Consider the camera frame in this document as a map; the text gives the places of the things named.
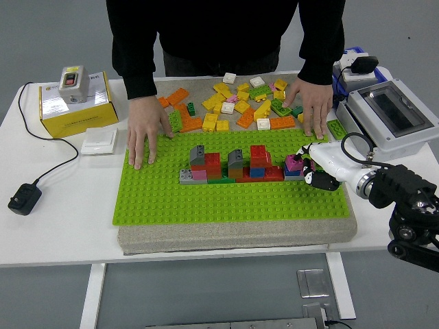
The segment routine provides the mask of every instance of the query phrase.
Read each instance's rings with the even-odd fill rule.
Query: red lego brick
[[[252,108],[248,108],[243,115],[236,121],[236,124],[244,129],[247,129],[250,127],[250,125],[254,122],[253,121],[253,114],[256,111]]]
[[[183,99],[189,96],[189,91],[183,88],[177,89],[172,95],[168,96],[166,100],[171,104],[172,106],[175,106],[176,104],[180,103]]]
[[[264,182],[283,182],[283,169],[279,166],[272,166],[265,169],[265,175],[263,176]]]

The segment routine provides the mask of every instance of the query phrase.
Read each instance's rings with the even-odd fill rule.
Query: gray floor
[[[0,122],[20,86],[28,81],[58,81],[64,66],[83,64],[90,72],[106,71],[110,79],[119,78],[111,67],[111,34],[104,0],[48,0],[44,5],[39,1],[18,0],[1,1],[0,4]],[[402,79],[437,115],[438,12],[438,1],[348,0],[344,13],[346,47],[360,46],[370,55],[377,56],[381,66]],[[280,71],[300,69],[302,64],[297,57],[302,38],[297,32],[297,28],[300,31],[297,18],[296,15],[283,39]],[[159,44],[156,44],[156,63],[155,75],[163,76]],[[431,146],[438,157],[439,142],[434,141]],[[438,327],[439,274],[397,261],[386,251],[350,252],[342,257],[357,312],[357,320],[347,321],[353,328]],[[175,321],[236,321],[287,316],[290,290],[283,291],[279,285],[270,285],[270,279],[276,280],[275,274],[284,273],[291,262],[304,260],[295,256],[250,260],[200,260],[181,267],[171,263],[109,265],[99,327],[110,328],[104,324],[114,319],[111,310],[120,319],[133,324],[129,327],[114,322],[112,328],[142,328]],[[229,275],[236,273],[237,282],[248,278],[248,286],[257,289],[247,288],[244,293],[254,298],[255,293],[260,292],[261,302],[252,300],[245,304],[244,298],[237,305],[233,299],[237,297],[236,292],[228,291],[226,286],[215,281],[207,284],[205,280],[209,277],[203,273],[212,273],[210,271],[221,265],[224,266],[221,270]],[[1,269],[0,327],[77,328],[89,269],[89,266]],[[246,270],[248,273],[267,271],[268,281],[247,276]],[[188,289],[181,294],[172,290],[176,285],[159,291],[150,280],[159,279],[161,273],[164,278],[179,278],[182,282],[202,281],[207,292],[201,294],[194,283],[194,290]],[[130,285],[130,280],[125,278],[132,278],[136,285]],[[135,287],[143,295],[134,294]],[[208,301],[217,298],[219,292],[220,301],[209,304]],[[267,303],[277,300],[273,296],[285,303],[277,302],[273,307]],[[182,308],[171,305],[174,298]],[[201,308],[205,302],[215,309]],[[289,314],[294,316],[296,313],[294,309]]]

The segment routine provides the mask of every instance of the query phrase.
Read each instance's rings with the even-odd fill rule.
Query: robotic arm
[[[372,152],[362,160],[364,157],[356,149],[345,144],[352,135],[364,138],[371,146],[365,136],[351,133],[342,141],[301,147],[295,160],[308,154],[325,171],[313,171],[310,159],[303,158],[305,182],[328,191],[336,190],[341,182],[345,182],[359,197],[368,199],[378,209],[395,202],[389,222],[393,240],[388,251],[398,259],[439,272],[439,252],[426,248],[432,243],[439,249],[436,185],[401,164],[373,162]]]

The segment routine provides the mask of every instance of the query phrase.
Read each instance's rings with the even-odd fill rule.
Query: person
[[[332,107],[332,67],[344,50],[344,4],[345,0],[290,0],[280,5],[106,0],[113,35],[112,65],[122,76],[129,99],[129,164],[141,168],[146,138],[148,163],[154,162],[159,124],[168,137],[174,136],[153,80],[157,35],[166,76],[268,73],[277,68],[281,38],[297,7],[304,34],[299,56],[305,63],[289,86],[283,106],[300,93],[305,134],[311,136],[312,126],[317,138],[323,138]]]

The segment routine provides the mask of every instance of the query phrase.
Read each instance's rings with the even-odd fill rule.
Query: blue lego brick
[[[263,178],[265,175],[265,168],[250,168],[251,178]]]

